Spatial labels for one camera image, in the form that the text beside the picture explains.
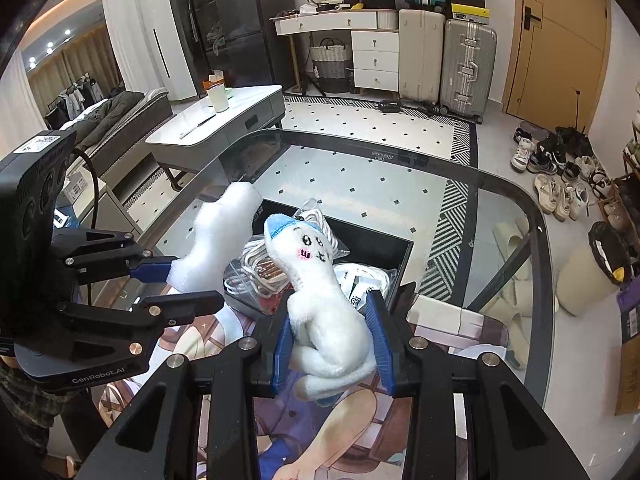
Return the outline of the person left plaid forearm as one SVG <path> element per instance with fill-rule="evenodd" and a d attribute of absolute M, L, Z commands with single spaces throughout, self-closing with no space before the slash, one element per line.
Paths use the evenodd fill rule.
<path fill-rule="evenodd" d="M 16 359 L 7 356 L 1 358 L 1 402 L 25 442 L 27 456 L 34 456 L 39 465 L 48 455 L 50 430 L 57 417 L 62 419 L 81 460 L 89 457 L 107 430 L 88 390 L 43 390 L 22 371 Z"/>

